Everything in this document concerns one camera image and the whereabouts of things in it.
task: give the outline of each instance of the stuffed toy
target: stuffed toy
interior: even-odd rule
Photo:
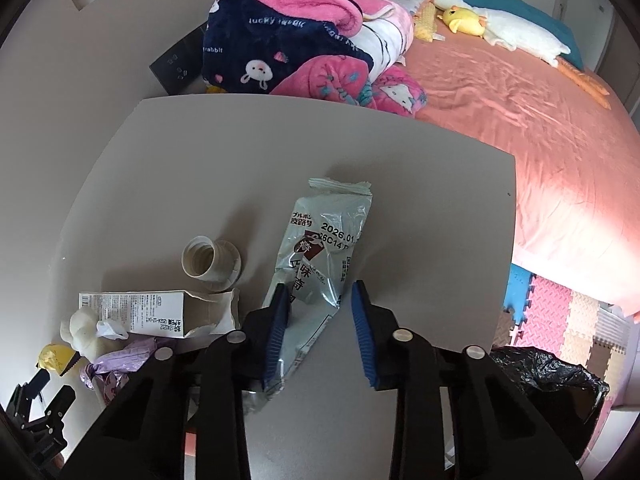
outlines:
[[[486,26],[486,18],[478,16],[471,9],[453,6],[442,13],[440,19],[455,34],[457,31],[472,36],[482,36]]]
[[[120,350],[124,345],[119,340],[127,339],[129,334],[119,321],[98,320],[90,307],[83,306],[73,313],[71,320],[60,324],[60,337],[93,363],[104,354]]]

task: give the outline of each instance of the snack bag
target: snack bag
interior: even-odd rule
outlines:
[[[291,313],[280,351],[281,372],[267,397],[282,389],[338,311],[353,247],[371,207],[368,182],[312,178],[309,186],[314,194],[296,201],[264,301],[270,303],[278,283],[289,287]]]

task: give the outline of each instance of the paper cup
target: paper cup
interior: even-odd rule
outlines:
[[[226,240],[213,242],[206,236],[196,236],[182,251],[182,268],[191,278],[203,282],[212,292],[231,287],[242,267],[240,253]]]

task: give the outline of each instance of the blue foam mat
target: blue foam mat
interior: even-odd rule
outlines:
[[[511,264],[507,293],[504,296],[504,308],[512,311],[516,324],[520,324],[525,319],[524,310],[527,307],[532,277],[532,272]]]

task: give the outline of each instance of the white table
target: white table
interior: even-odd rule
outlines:
[[[255,308],[312,176],[372,183],[350,278],[376,304],[436,346],[489,348],[511,261],[513,157],[431,124],[293,98],[142,101],[71,209],[51,301],[69,316],[80,290],[200,290],[180,252],[207,235],[240,249],[241,310]],[[84,430],[93,402],[80,395],[84,418],[67,425]],[[364,377],[347,297],[284,391],[247,418],[254,479],[384,478],[394,417],[395,393]]]

